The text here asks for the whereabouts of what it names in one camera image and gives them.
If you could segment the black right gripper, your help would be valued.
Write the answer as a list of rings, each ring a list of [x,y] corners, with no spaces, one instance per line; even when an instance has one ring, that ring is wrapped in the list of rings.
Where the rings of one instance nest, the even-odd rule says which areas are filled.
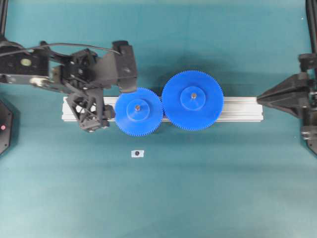
[[[281,83],[257,96],[257,103],[302,119],[301,135],[309,149],[317,148],[317,54],[299,55],[302,73],[293,74]],[[312,69],[315,78],[310,78]],[[270,98],[287,93],[303,91],[307,88],[308,100],[305,98]]]

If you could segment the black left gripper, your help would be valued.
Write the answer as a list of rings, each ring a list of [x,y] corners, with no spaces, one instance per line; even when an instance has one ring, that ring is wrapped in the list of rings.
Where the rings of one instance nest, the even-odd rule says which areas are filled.
[[[116,56],[107,53],[101,58],[89,49],[71,55],[51,51],[50,59],[59,65],[52,68],[49,90],[69,94],[66,102],[86,132],[107,128],[109,120],[115,118],[113,106],[104,103],[102,88],[110,89],[117,83]]]

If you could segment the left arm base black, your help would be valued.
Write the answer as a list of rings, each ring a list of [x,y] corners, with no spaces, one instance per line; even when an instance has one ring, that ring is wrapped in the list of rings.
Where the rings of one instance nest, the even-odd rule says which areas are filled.
[[[17,146],[20,133],[20,111],[7,99],[0,98],[0,158]]]

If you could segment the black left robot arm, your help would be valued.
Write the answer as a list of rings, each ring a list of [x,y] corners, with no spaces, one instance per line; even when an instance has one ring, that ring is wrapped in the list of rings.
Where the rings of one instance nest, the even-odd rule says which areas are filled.
[[[109,127],[115,111],[104,103],[103,90],[111,85],[97,82],[94,67],[101,58],[93,51],[94,46],[84,45],[83,50],[65,55],[53,51],[45,41],[24,48],[5,37],[0,39],[2,83],[29,84],[67,94],[66,102],[82,130]]]

